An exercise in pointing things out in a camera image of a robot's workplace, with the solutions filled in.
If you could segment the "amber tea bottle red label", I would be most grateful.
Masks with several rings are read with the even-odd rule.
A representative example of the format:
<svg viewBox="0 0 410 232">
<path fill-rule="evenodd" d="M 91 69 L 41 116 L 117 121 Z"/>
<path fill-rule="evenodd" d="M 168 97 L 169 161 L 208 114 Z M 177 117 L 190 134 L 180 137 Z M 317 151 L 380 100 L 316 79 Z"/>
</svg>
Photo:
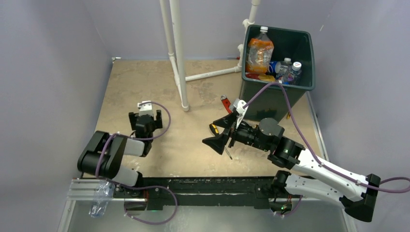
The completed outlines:
<svg viewBox="0 0 410 232">
<path fill-rule="evenodd" d="M 276 82 L 275 76 L 272 75 L 265 75 L 265 74 L 260 74 L 258 75 L 259 80 L 261 81 L 267 81 L 267 82 Z"/>
</svg>

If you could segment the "crushed clear bottle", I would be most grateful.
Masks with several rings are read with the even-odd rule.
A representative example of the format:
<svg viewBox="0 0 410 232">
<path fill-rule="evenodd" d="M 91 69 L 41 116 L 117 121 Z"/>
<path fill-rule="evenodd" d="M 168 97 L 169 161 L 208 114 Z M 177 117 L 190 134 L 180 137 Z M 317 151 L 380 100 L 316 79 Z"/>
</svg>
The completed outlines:
<svg viewBox="0 0 410 232">
<path fill-rule="evenodd" d="M 115 185 L 109 181 L 100 180 L 94 190 L 89 215 L 92 218 L 104 216 L 107 206 L 113 198 Z"/>
</svg>

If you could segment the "clear water bottle edge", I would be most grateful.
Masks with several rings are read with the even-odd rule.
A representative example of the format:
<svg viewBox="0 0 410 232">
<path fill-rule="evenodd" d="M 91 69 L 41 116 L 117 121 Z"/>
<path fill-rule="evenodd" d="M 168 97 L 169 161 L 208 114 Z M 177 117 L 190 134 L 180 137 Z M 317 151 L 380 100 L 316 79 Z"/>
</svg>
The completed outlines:
<svg viewBox="0 0 410 232">
<path fill-rule="evenodd" d="M 291 67 L 287 69 L 281 78 L 281 82 L 286 85 L 296 85 L 299 81 L 302 72 L 302 63 L 294 62 Z"/>
</svg>

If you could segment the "orange label bottle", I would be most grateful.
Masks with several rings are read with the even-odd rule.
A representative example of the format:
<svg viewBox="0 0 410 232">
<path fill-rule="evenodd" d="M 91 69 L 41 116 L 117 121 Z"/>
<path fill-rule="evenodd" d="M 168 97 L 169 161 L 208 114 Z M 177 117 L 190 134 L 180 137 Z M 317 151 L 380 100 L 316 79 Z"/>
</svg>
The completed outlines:
<svg viewBox="0 0 410 232">
<path fill-rule="evenodd" d="M 274 44 L 267 35 L 268 29 L 269 27 L 261 26 L 259 35 L 249 41 L 246 72 L 265 74 L 269 70 Z"/>
</svg>

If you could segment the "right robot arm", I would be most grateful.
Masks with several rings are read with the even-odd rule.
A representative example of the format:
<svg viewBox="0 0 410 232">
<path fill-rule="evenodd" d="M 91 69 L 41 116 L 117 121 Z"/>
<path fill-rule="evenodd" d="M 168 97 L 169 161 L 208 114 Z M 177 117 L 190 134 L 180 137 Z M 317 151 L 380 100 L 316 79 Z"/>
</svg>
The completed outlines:
<svg viewBox="0 0 410 232">
<path fill-rule="evenodd" d="M 374 175 L 359 175 L 314 156 L 302 144 L 284 136 L 284 128 L 273 118 L 262 119 L 257 126 L 237 122 L 231 113 L 215 120 L 224 131 L 202 142 L 216 151 L 236 142 L 268 152 L 268 160 L 281 168 L 271 184 L 279 197 L 299 195 L 328 201 L 344 209 L 349 216 L 371 222 L 381 179 Z"/>
</svg>

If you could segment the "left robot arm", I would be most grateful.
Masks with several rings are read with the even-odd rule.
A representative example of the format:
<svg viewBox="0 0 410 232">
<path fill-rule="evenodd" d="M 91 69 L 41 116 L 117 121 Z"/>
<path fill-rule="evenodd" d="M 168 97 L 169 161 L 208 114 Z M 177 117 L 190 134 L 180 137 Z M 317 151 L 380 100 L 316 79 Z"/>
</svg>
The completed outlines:
<svg viewBox="0 0 410 232">
<path fill-rule="evenodd" d="M 77 168 L 80 172 L 97 174 L 98 177 L 110 179 L 125 185 L 125 191 L 133 198 L 144 193 L 143 175 L 123 166 L 125 155 L 146 157 L 152 148 L 153 132 L 161 129 L 161 110 L 140 110 L 130 112 L 129 120 L 136 138 L 147 140 L 139 141 L 125 135 L 113 137 L 107 132 L 96 131 L 80 155 Z"/>
</svg>

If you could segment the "dark green plastic bin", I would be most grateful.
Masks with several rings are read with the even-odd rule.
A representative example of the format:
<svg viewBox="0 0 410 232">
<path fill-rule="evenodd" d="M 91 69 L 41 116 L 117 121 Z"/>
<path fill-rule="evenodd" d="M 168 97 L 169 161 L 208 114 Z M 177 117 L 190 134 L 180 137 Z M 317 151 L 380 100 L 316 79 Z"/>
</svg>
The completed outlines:
<svg viewBox="0 0 410 232">
<path fill-rule="evenodd" d="M 316 86 L 315 59 L 311 35 L 306 31 L 269 27 L 267 36 L 274 44 L 272 61 L 290 58 L 301 62 L 302 73 L 297 85 L 284 85 L 289 103 L 294 106 L 307 91 Z M 272 85 L 262 92 L 248 107 L 247 120 L 260 121 L 271 117 L 281 121 L 288 107 L 280 87 Z"/>
</svg>

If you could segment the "red adjustable wrench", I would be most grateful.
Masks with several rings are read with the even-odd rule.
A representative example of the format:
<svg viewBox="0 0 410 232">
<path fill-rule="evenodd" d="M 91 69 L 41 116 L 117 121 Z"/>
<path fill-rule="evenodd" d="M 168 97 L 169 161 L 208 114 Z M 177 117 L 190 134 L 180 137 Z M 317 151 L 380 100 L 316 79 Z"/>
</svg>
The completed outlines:
<svg viewBox="0 0 410 232">
<path fill-rule="evenodd" d="M 226 95 L 221 95 L 220 100 L 225 108 L 225 110 L 230 114 L 232 110 L 230 109 L 231 102 Z"/>
</svg>

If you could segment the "pepsi bottle near base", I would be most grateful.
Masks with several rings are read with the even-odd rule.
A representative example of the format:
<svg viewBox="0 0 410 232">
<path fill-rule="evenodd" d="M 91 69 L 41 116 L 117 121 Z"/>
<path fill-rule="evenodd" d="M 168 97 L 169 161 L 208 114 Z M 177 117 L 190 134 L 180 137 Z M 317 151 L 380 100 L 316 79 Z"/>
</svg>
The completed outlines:
<svg viewBox="0 0 410 232">
<path fill-rule="evenodd" d="M 281 70 L 281 62 L 280 61 L 271 61 L 271 62 L 269 62 L 268 73 L 270 73 L 270 74 L 279 74 L 280 70 Z"/>
</svg>

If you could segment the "clear bottle white cap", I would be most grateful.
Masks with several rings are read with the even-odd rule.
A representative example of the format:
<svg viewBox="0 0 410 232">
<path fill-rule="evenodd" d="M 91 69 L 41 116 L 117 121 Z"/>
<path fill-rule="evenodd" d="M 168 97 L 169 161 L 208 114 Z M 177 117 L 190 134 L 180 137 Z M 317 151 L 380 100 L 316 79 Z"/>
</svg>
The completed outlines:
<svg viewBox="0 0 410 232">
<path fill-rule="evenodd" d="M 276 79 L 280 79 L 291 66 L 292 66 L 291 58 L 285 58 L 283 61 L 278 61 L 275 66 Z"/>
</svg>

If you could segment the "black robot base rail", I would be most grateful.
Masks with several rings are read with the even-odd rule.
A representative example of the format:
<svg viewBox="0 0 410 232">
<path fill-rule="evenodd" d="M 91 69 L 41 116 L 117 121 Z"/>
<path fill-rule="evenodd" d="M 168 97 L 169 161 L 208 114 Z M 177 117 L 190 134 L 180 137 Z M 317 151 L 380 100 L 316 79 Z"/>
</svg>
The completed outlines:
<svg viewBox="0 0 410 232">
<path fill-rule="evenodd" d="M 179 206 L 251 206 L 270 208 L 277 198 L 297 199 L 284 188 L 282 178 L 248 177 L 144 177 L 142 185 L 150 189 L 115 187 L 116 200 L 141 200 L 148 210 Z"/>
</svg>

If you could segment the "white pvc pipe frame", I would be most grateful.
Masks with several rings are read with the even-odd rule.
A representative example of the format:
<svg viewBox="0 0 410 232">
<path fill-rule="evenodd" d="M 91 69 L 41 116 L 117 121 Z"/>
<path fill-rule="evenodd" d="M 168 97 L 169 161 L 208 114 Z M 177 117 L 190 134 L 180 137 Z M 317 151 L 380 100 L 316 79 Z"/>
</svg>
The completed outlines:
<svg viewBox="0 0 410 232">
<path fill-rule="evenodd" d="M 187 94 L 187 82 L 242 71 L 244 66 L 242 64 L 244 44 L 239 44 L 237 47 L 240 52 L 240 57 L 239 62 L 235 67 L 186 76 L 179 1 L 169 1 L 169 8 L 167 8 L 164 0 L 160 0 L 159 3 L 167 43 L 168 57 L 173 70 L 174 81 L 180 96 L 182 109 L 187 112 L 190 109 Z"/>
</svg>

